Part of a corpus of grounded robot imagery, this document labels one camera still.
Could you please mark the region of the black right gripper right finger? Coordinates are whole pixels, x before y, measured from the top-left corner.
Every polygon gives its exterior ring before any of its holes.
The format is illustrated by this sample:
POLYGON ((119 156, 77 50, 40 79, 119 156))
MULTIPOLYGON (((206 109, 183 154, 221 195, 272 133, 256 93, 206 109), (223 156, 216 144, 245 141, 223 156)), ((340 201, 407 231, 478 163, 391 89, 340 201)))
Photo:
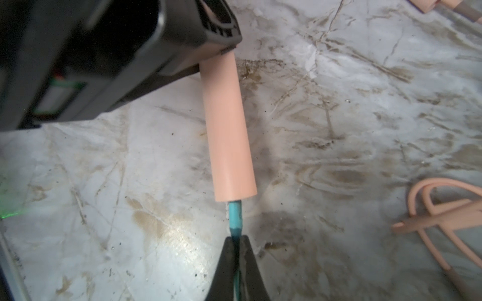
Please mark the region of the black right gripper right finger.
POLYGON ((248 236, 240 238, 239 251, 239 300, 266 300, 269 301, 256 257, 248 236))

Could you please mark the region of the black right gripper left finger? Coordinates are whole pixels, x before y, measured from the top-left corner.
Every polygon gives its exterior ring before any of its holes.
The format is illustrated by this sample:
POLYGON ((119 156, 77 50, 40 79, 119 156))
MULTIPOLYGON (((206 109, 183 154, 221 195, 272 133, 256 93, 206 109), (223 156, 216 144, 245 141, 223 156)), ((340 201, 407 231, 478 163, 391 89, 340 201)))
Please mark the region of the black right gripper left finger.
POLYGON ((231 237, 224 241, 206 301, 234 299, 234 278, 236 273, 235 245, 231 237))

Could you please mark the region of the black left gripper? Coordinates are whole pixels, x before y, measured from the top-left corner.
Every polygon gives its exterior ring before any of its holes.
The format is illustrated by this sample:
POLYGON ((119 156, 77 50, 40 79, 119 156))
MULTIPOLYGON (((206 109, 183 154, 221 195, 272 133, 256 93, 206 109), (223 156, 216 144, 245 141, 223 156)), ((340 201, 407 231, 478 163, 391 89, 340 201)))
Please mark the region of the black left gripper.
POLYGON ((226 1, 2 1, 1 130, 95 119, 241 41, 226 1))

